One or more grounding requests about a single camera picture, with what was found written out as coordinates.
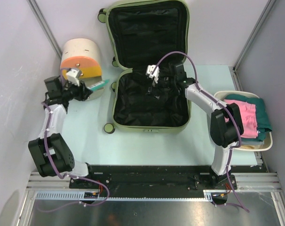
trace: pink cloth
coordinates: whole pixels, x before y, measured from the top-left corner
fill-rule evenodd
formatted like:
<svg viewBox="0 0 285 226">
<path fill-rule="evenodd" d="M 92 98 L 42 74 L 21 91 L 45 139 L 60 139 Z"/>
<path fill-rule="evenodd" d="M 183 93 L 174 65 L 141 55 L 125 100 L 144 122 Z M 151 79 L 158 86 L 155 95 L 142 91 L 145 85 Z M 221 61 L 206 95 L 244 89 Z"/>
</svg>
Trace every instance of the pink cloth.
<svg viewBox="0 0 285 226">
<path fill-rule="evenodd" d="M 227 104 L 235 103 L 238 105 L 242 123 L 244 127 L 244 133 L 241 135 L 243 138 L 257 138 L 257 121 L 255 115 L 255 105 L 249 104 L 239 100 L 224 100 Z"/>
</svg>

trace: floor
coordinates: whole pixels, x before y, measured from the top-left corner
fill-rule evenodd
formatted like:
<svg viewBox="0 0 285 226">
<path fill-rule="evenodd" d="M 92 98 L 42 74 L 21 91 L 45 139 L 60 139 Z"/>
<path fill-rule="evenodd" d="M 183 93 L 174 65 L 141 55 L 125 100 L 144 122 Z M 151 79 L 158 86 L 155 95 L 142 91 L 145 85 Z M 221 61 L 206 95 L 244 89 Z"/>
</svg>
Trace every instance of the floor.
<svg viewBox="0 0 285 226">
<path fill-rule="evenodd" d="M 189 77 L 192 67 L 186 65 Z M 234 90 L 226 65 L 197 66 L 200 84 L 210 93 Z M 116 81 L 121 70 L 103 69 L 103 79 Z M 96 100 L 71 101 L 63 125 L 63 137 L 78 161 L 97 165 L 211 165 L 214 144 L 210 140 L 207 115 L 192 104 L 191 120 L 178 134 L 130 133 L 116 129 L 113 134 L 103 131 L 112 122 L 114 93 L 109 85 Z M 235 151 L 232 165 L 256 165 L 253 152 Z"/>
<path fill-rule="evenodd" d="M 270 193 L 241 193 L 250 210 L 214 207 L 210 202 L 133 202 L 107 201 L 97 207 L 71 205 L 42 213 L 34 206 L 31 226 L 280 226 Z M 36 201 L 43 210 L 54 209 L 69 201 Z M 236 203 L 233 194 L 228 202 Z"/>
</svg>

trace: suitcase wheel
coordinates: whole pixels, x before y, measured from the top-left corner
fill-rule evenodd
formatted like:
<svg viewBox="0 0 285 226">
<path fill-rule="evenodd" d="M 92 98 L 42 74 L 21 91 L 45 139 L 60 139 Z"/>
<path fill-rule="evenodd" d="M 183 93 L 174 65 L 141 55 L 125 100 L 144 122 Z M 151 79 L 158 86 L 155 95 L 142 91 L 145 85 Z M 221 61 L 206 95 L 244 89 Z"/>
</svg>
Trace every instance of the suitcase wheel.
<svg viewBox="0 0 285 226">
<path fill-rule="evenodd" d="M 115 57 L 112 59 L 112 65 L 114 67 L 118 67 L 118 63 L 116 62 Z"/>
<path fill-rule="evenodd" d="M 105 23 L 106 21 L 106 12 L 104 12 L 104 8 L 100 9 L 99 14 L 97 15 L 97 19 L 101 22 L 101 23 Z"/>
<path fill-rule="evenodd" d="M 115 131 L 114 125 L 112 123 L 107 123 L 104 125 L 104 131 L 108 134 L 112 134 Z"/>
<path fill-rule="evenodd" d="M 111 89 L 112 89 L 113 92 L 115 92 L 115 89 L 116 89 L 116 81 L 111 84 Z"/>
</svg>

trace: suitcase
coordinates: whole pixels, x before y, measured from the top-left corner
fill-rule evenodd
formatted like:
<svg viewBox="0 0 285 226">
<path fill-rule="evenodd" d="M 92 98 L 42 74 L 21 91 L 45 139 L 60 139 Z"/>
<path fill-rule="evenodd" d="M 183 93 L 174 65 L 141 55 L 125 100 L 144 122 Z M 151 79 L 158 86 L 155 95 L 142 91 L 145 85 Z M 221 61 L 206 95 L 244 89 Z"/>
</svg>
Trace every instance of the suitcase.
<svg viewBox="0 0 285 226">
<path fill-rule="evenodd" d="M 187 53 L 189 10 L 182 0 L 123 0 L 101 9 L 98 20 L 106 23 L 114 51 L 112 64 L 124 70 L 111 87 L 115 91 L 113 124 L 125 131 L 177 133 L 190 121 L 191 103 L 177 92 L 169 63 L 184 62 L 183 55 L 168 56 L 159 66 L 159 82 L 152 87 L 146 76 L 148 65 L 155 65 L 172 51 Z"/>
</svg>

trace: suitcase lid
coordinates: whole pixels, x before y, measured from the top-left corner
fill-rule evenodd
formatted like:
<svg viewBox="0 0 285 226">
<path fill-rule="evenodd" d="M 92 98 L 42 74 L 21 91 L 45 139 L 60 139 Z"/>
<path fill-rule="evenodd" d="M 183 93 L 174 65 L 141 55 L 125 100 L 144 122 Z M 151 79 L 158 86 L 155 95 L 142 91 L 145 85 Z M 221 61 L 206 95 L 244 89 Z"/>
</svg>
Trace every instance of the suitcase lid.
<svg viewBox="0 0 285 226">
<path fill-rule="evenodd" d="M 182 0 L 117 3 L 106 11 L 115 60 L 124 70 L 155 65 L 172 51 L 187 53 L 189 10 Z M 185 61 L 180 54 L 162 64 Z"/>
</svg>

